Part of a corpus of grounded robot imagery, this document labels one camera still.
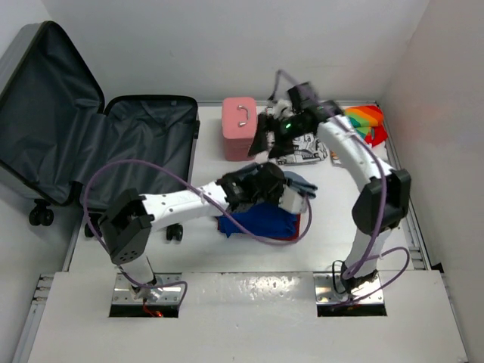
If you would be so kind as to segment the grey-blue cloth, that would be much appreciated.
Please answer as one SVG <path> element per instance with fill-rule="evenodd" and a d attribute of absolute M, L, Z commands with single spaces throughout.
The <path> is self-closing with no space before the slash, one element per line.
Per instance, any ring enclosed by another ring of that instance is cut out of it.
<path fill-rule="evenodd" d="M 301 195 L 314 199 L 318 190 L 316 185 L 310 183 L 301 175 L 291 171 L 284 171 L 277 164 L 270 162 L 251 163 L 239 169 L 239 172 L 242 175 L 242 179 L 251 176 L 256 180 L 256 186 L 268 186 L 270 192 L 275 191 L 276 188 L 281 189 L 286 185 L 298 191 Z"/>

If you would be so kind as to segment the pink vanity case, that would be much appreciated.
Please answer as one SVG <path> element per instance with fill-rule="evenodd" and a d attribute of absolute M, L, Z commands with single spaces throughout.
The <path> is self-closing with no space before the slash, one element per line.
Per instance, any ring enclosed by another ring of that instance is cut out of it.
<path fill-rule="evenodd" d="M 249 150 L 257 128 L 256 100 L 250 97 L 226 98 L 222 102 L 222 138 L 225 159 L 252 160 Z"/>

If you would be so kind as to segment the rainbow striped garment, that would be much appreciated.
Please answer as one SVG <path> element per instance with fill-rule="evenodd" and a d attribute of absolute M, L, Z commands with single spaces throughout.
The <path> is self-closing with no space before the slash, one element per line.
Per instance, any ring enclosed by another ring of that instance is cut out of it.
<path fill-rule="evenodd" d="M 376 147 L 387 140 L 388 134 L 383 125 L 383 112 L 378 106 L 347 107 L 344 113 L 349 118 L 352 127 L 370 146 Z"/>

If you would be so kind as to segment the red shirt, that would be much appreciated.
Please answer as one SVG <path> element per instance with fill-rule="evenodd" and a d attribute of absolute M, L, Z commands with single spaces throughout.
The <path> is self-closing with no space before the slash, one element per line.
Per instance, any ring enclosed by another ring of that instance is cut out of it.
<path fill-rule="evenodd" d="M 300 232 L 300 215 L 295 215 L 292 225 L 287 226 L 285 231 L 280 230 L 279 232 L 274 232 L 272 235 L 267 235 L 267 238 L 275 240 L 293 241 L 299 237 Z"/>

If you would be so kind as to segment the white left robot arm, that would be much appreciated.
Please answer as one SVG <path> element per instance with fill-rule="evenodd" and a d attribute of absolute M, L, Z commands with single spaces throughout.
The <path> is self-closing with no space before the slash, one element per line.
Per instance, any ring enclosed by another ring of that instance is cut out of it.
<path fill-rule="evenodd" d="M 160 286 L 145 252 L 152 231 L 202 217 L 243 213 L 261 203 L 299 214 L 305 200 L 293 186 L 275 164 L 254 163 L 198 188 L 162 194 L 124 191 L 98 224 L 111 262 L 135 292 L 143 294 Z"/>

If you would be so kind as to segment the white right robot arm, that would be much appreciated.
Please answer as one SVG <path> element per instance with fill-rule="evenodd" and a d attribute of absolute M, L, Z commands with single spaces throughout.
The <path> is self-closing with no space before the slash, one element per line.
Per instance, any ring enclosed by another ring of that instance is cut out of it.
<path fill-rule="evenodd" d="M 408 213 L 411 176 L 376 156 L 338 106 L 308 106 L 298 112 L 275 111 L 257 116 L 250 154 L 269 151 L 271 158 L 293 150 L 293 140 L 312 133 L 340 158 L 359 196 L 352 208 L 356 234 L 341 266 L 341 283 L 350 291 L 377 274 L 377 258 L 386 239 Z"/>

